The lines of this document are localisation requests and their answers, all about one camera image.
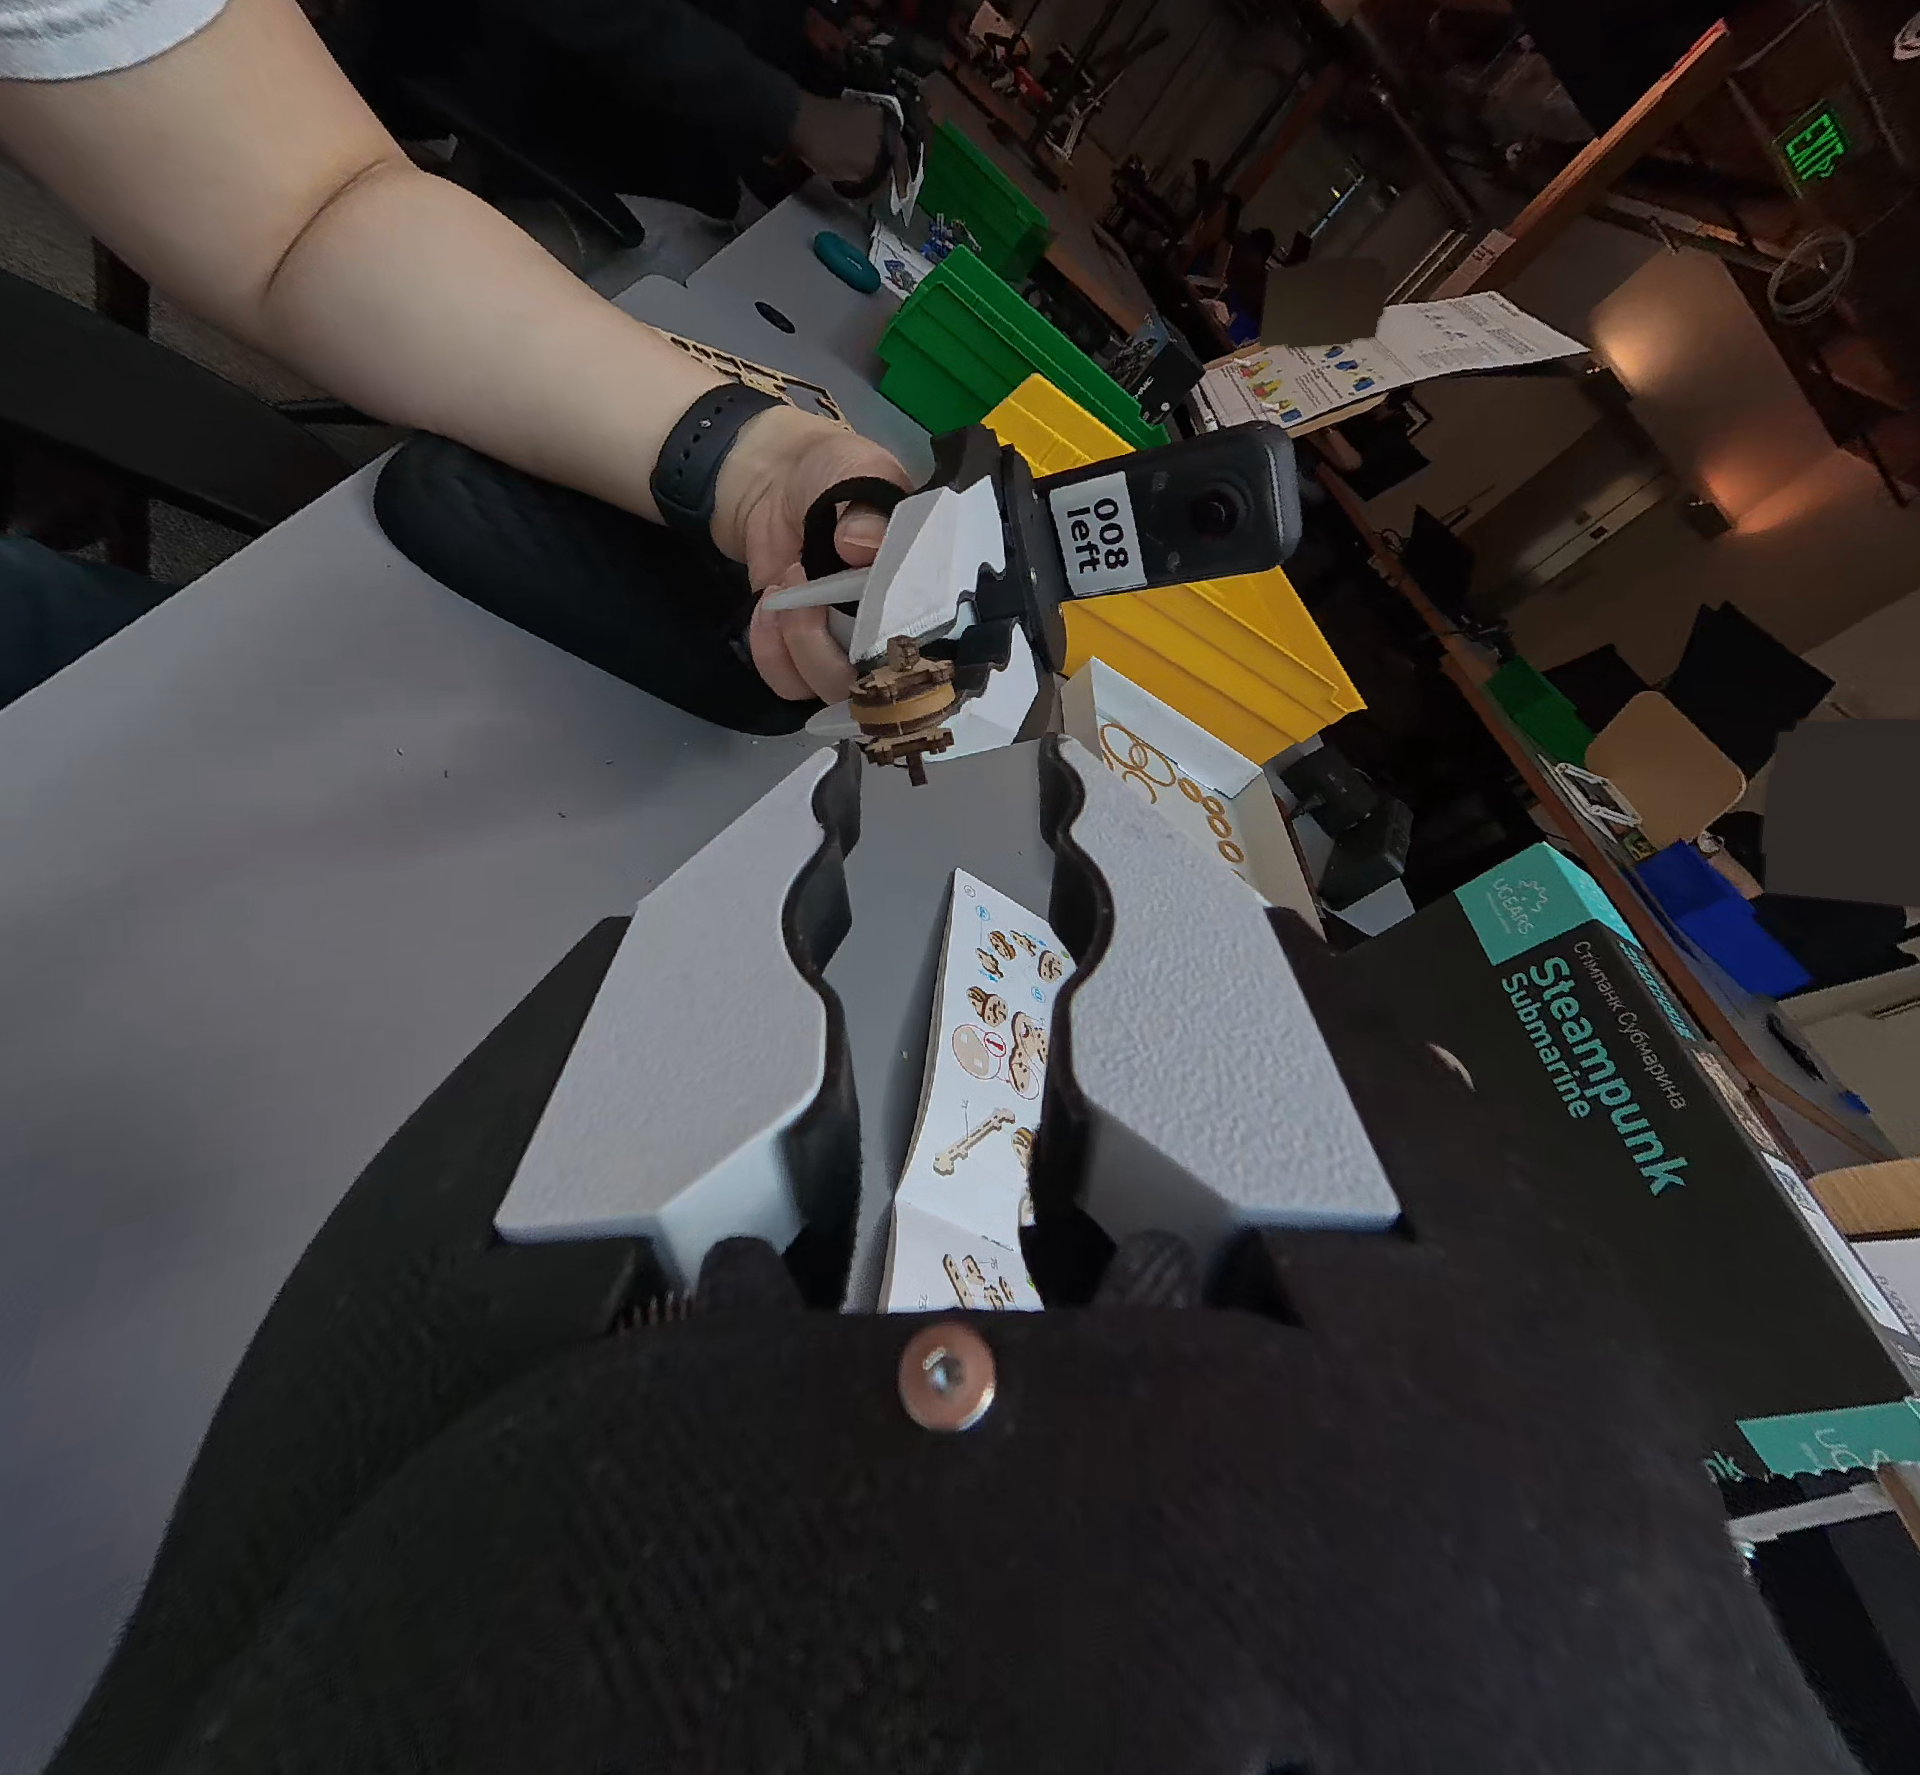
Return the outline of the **person's left hand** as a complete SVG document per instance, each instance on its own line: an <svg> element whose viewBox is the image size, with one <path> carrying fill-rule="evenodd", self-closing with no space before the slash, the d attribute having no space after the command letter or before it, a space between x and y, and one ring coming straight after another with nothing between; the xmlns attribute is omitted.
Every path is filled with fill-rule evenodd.
<svg viewBox="0 0 1920 1775"><path fill-rule="evenodd" d="M883 446L788 407L747 422L726 457L712 513L717 551L746 570L753 593L803 584L803 519L844 481L876 478L914 491L914 478ZM823 607L768 612L747 624L749 658L781 697L841 703L855 666L827 631Z"/></svg>

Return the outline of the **blue plastic bin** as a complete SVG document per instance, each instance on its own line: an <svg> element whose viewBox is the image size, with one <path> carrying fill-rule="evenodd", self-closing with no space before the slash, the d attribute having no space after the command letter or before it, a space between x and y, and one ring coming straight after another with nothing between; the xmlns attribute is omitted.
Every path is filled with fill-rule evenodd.
<svg viewBox="0 0 1920 1775"><path fill-rule="evenodd" d="M1656 850L1630 875L1666 924L1739 992L1779 1000L1811 988L1811 973L1769 932L1752 902L1690 842Z"/></svg>

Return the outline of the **white cardboard tray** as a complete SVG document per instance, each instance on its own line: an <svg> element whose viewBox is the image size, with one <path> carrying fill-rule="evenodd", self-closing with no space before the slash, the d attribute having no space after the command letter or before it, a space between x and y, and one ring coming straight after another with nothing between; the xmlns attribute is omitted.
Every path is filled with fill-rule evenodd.
<svg viewBox="0 0 1920 1775"><path fill-rule="evenodd" d="M1189 777L1226 797L1244 848L1243 875L1231 871L1252 888L1270 908L1293 913L1315 934L1322 937L1322 917L1301 856L1262 766L1228 749L1097 658L1092 658L1063 685L1061 705L1063 731L1079 741L1103 767L1095 727L1099 720L1112 720L1151 741L1153 746L1172 755Z"/></svg>

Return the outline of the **illustrated instruction booklet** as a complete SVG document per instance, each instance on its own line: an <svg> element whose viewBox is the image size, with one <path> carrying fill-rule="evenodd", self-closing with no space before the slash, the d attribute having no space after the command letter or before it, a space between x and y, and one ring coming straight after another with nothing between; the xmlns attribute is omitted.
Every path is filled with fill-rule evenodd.
<svg viewBox="0 0 1920 1775"><path fill-rule="evenodd" d="M1050 1013L1073 960L1040 917L957 870L931 984L924 1084L894 1196L884 1314L1037 1311L1019 1236Z"/></svg>

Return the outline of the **black mesh wrist rest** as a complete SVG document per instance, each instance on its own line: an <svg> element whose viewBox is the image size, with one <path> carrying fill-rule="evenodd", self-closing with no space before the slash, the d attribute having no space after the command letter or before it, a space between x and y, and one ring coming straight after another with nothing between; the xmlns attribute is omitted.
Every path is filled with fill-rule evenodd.
<svg viewBox="0 0 1920 1775"><path fill-rule="evenodd" d="M712 545L429 436L380 469L374 518L452 593L700 723L774 737L819 710L753 666L756 595Z"/></svg>

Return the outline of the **white flat device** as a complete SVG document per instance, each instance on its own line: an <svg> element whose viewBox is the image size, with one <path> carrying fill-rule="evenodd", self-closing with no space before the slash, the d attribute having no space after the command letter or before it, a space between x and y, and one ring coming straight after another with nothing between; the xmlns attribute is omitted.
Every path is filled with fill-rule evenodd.
<svg viewBox="0 0 1920 1775"><path fill-rule="evenodd" d="M1618 795L1610 780L1563 760L1552 760L1554 789L1581 814L1582 821L1609 834L1642 830L1642 817Z"/></svg>

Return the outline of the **black model kit box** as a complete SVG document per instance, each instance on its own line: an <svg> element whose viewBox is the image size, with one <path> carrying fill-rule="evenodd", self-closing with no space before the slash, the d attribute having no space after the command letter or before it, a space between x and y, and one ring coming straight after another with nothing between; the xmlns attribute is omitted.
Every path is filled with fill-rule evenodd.
<svg viewBox="0 0 1920 1775"><path fill-rule="evenodd" d="M1916 1311L1582 866L1519 850L1346 963L1549 1181L1723 1499L1884 1469L1916 1483Z"/></svg>

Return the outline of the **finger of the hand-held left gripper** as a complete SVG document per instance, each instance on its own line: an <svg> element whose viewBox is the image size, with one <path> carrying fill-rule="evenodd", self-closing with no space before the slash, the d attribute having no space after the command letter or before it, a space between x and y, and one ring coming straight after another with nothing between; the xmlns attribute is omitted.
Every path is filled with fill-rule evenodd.
<svg viewBox="0 0 1920 1775"><path fill-rule="evenodd" d="M869 567L848 658L876 665L894 642L924 648L970 624L984 574L1005 568L1000 500L989 474L964 490L938 486L894 511Z"/></svg>
<svg viewBox="0 0 1920 1775"><path fill-rule="evenodd" d="M1029 650L1010 650L998 666L988 665L984 684L964 691L948 719L948 755L1011 746L1039 695L1040 679Z"/></svg>

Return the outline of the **green exit sign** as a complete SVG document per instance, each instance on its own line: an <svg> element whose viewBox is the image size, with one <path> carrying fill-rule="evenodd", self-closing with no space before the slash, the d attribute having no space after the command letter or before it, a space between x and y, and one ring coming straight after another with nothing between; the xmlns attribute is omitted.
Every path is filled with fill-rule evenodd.
<svg viewBox="0 0 1920 1775"><path fill-rule="evenodd" d="M1786 185L1802 194L1836 177L1855 149L1855 126L1839 96L1821 96L1770 143Z"/></svg>

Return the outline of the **wooden wheel assembly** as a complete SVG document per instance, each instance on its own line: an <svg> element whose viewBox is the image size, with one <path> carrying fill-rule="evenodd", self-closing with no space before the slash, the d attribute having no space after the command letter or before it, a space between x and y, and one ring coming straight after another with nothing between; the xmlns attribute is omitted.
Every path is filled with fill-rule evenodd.
<svg viewBox="0 0 1920 1775"><path fill-rule="evenodd" d="M890 636L847 699L866 764L901 769L915 785L926 784L926 760L952 746L959 705L954 662L924 655L909 636Z"/></svg>

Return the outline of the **pile of tan rubber bands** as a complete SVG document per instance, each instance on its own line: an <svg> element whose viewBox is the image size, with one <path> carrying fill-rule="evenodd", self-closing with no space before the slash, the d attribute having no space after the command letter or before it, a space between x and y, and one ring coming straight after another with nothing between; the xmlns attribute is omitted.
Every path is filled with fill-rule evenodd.
<svg viewBox="0 0 1920 1775"><path fill-rule="evenodd" d="M1172 755L1135 731L1099 720L1095 733L1099 755L1119 785L1154 810L1169 828L1243 875L1244 848L1226 797L1189 777Z"/></svg>

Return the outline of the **black device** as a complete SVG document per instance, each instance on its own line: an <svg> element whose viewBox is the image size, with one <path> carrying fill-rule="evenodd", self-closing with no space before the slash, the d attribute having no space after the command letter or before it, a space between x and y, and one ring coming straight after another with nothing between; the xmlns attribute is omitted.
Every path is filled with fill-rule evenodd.
<svg viewBox="0 0 1920 1775"><path fill-rule="evenodd" d="M1331 844L1316 874L1324 910L1346 915L1403 883L1412 827L1405 802L1324 742L1283 759L1280 784Z"/></svg>

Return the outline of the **wooden cutout sheet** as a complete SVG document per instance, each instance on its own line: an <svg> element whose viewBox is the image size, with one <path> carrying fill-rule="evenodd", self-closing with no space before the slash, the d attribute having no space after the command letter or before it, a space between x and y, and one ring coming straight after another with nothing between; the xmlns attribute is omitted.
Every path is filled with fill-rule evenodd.
<svg viewBox="0 0 1920 1775"><path fill-rule="evenodd" d="M666 343L702 365L706 370L727 378L729 382L770 398L784 407L802 410L818 419L830 422L837 430L853 432L853 424L825 387L803 376L794 376L787 370L753 363L746 356L737 356L732 350L709 348L685 338L682 333L656 328L654 324L648 324L648 328L652 328L654 333L657 333Z"/></svg>

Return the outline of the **black office chair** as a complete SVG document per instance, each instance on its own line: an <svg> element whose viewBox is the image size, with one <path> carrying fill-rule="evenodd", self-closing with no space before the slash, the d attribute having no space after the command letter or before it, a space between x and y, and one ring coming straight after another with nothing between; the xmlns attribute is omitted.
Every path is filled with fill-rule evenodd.
<svg viewBox="0 0 1920 1775"><path fill-rule="evenodd" d="M245 537L320 500L350 466L222 376L2 275L2 428Z"/></svg>

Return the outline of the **yellow plastic bin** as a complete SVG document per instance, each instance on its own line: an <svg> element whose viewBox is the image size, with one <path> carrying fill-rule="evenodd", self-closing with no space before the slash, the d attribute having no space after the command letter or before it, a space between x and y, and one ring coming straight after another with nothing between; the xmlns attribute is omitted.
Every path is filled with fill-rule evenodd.
<svg viewBox="0 0 1920 1775"><path fill-rule="evenodd" d="M1365 708L1282 568L1068 599L1064 674L1092 658L1252 764Z"/></svg>

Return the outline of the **grey desk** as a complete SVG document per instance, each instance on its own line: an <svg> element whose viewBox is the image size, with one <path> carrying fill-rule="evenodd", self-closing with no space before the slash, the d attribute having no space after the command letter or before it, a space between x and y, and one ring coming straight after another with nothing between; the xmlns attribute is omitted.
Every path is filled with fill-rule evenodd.
<svg viewBox="0 0 1920 1775"><path fill-rule="evenodd" d="M810 750L497 622L347 474L4 711L4 1771L39 1771L265 1310L592 927Z"/></svg>

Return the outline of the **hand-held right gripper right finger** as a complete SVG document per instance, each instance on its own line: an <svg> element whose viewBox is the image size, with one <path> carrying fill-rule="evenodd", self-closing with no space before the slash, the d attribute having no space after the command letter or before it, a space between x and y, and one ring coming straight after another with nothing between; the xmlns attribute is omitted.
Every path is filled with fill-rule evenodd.
<svg viewBox="0 0 1920 1775"><path fill-rule="evenodd" d="M1280 910L1068 737L1037 759L1050 1010L1033 1223L1043 1304L1092 1300L1117 1247L1169 1236L1202 1285L1243 1236L1385 1234L1403 1207L1280 940Z"/></svg>

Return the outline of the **instruction sheet stand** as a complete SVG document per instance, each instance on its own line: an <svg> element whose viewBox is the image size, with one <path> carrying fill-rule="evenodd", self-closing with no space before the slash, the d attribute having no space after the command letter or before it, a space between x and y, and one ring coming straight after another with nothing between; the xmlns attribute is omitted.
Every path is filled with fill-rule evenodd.
<svg viewBox="0 0 1920 1775"><path fill-rule="evenodd" d="M1382 311L1369 338L1243 348L1202 372L1192 403L1209 428L1263 422L1309 434L1396 391L1463 372L1556 365L1589 348L1498 293Z"/></svg>

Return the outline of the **person's left forearm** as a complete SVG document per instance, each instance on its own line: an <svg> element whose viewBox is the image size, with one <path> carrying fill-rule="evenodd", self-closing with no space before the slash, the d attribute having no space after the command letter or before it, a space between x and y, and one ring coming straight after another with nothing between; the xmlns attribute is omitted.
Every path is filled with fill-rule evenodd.
<svg viewBox="0 0 1920 1775"><path fill-rule="evenodd" d="M420 173L296 0L157 57L4 82L4 149L194 318L385 424L648 521L709 370L487 202Z"/></svg>

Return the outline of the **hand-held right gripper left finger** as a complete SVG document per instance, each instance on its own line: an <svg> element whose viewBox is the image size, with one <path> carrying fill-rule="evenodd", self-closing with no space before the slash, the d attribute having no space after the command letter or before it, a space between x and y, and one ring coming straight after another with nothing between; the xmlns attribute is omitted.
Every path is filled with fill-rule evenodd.
<svg viewBox="0 0 1920 1775"><path fill-rule="evenodd" d="M861 1201L844 1009L855 749L808 757L643 897L551 1089L495 1229L642 1239L671 1286L756 1237L840 1310Z"/></svg>

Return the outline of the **black smartwatch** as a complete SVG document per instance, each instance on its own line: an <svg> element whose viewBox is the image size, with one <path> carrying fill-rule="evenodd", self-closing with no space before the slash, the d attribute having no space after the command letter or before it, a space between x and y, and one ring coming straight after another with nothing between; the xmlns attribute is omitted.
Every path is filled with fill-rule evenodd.
<svg viewBox="0 0 1920 1775"><path fill-rule="evenodd" d="M691 541L709 541L717 477L747 424L791 411L781 400L733 378L702 392L672 426L654 459L648 494L660 521Z"/></svg>

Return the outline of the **tan chair back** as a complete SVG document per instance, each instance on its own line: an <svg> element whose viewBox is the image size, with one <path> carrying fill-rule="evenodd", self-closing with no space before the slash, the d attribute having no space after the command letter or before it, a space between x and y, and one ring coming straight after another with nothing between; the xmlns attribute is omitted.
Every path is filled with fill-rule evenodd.
<svg viewBox="0 0 1920 1775"><path fill-rule="evenodd" d="M1739 766L1656 690L1618 708L1582 766L1613 784L1653 850L1696 838L1745 794Z"/></svg>

